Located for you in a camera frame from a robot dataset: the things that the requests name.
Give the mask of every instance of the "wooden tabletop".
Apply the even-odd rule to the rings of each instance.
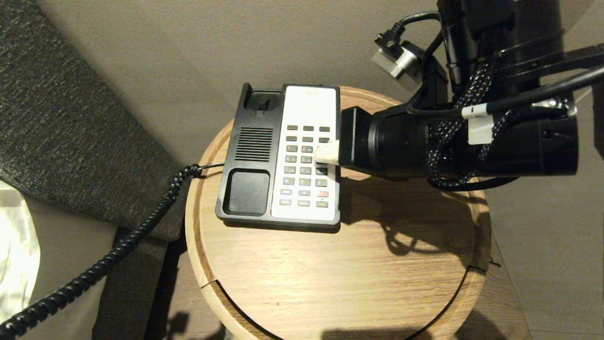
[[[342,109],[393,99],[341,87]],[[232,122],[199,164],[225,159]],[[239,339],[448,339],[472,310],[490,253],[481,191],[439,192],[342,169],[337,234],[227,227],[220,169],[194,180],[185,216],[202,293]]]

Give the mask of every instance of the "floor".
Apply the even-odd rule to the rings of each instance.
[[[146,339],[230,340],[233,336],[205,303],[193,275],[184,240],[169,247]],[[481,295],[453,339],[567,339],[563,333],[530,333],[499,247]]]

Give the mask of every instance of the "desk phone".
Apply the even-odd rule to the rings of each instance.
[[[216,202],[228,226],[335,232],[339,166],[313,152],[339,139],[339,88],[243,86]]]

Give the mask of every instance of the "black coiled cord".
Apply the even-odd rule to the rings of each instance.
[[[90,289],[109,271],[128,256],[142,240],[151,233],[159,221],[168,212],[180,193],[182,182],[189,177],[200,178],[204,169],[223,166],[216,163],[199,166],[197,164],[185,166],[170,181],[168,193],[159,202],[149,216],[138,225],[125,239],[121,240],[107,255],[96,262],[92,267],[78,275],[76,278],[56,290],[54,293],[42,298],[13,315],[10,319],[0,324],[0,339],[14,339],[22,336],[48,316],[56,314],[59,310],[72,303],[83,292]]]

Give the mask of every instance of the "gray sofa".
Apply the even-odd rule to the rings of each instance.
[[[114,225],[114,242],[119,240],[155,207],[181,165],[34,1],[2,1],[0,13],[0,178],[24,193],[32,210],[63,214],[50,223],[54,228],[69,221],[82,228]],[[151,236],[107,277],[93,339],[143,338],[167,244],[179,238],[185,195],[186,188]],[[34,215],[34,223],[44,224],[41,218]],[[91,246],[66,230],[54,247]],[[40,273],[52,275],[45,263],[61,266],[64,259],[45,261],[48,256],[42,246]],[[42,293],[34,290],[34,297]]]

